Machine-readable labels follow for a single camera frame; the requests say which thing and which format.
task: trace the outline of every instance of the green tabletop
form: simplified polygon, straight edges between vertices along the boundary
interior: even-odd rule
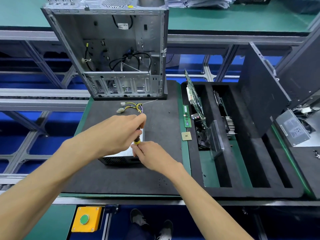
[[[49,27],[45,0],[1,0],[0,26]],[[308,32],[314,15],[295,14],[278,0],[269,5],[231,5],[227,10],[170,8],[169,30]]]

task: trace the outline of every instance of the gray sneaker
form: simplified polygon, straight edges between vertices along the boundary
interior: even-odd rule
[[[139,226],[144,224],[148,224],[146,219],[144,218],[143,214],[138,209],[133,209],[130,212],[130,220],[132,223],[137,223]]]
[[[157,240],[171,240],[172,233],[174,232],[174,225],[170,220],[166,220],[163,223],[163,227],[159,232]]]

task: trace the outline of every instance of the dark pants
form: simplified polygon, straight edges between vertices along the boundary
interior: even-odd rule
[[[139,226],[132,223],[124,240],[155,240],[155,235],[150,225]]]

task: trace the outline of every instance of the person's left hand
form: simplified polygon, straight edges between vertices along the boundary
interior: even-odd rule
[[[67,147],[75,148],[78,153],[94,160],[107,155],[117,154],[130,147],[142,134],[146,115],[114,115],[99,124],[79,133],[66,141]]]

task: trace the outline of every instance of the green push button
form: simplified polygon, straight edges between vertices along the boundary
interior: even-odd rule
[[[88,221],[89,221],[89,216],[88,216],[88,215],[83,215],[83,216],[80,218],[80,224],[81,224],[81,225],[86,224]]]

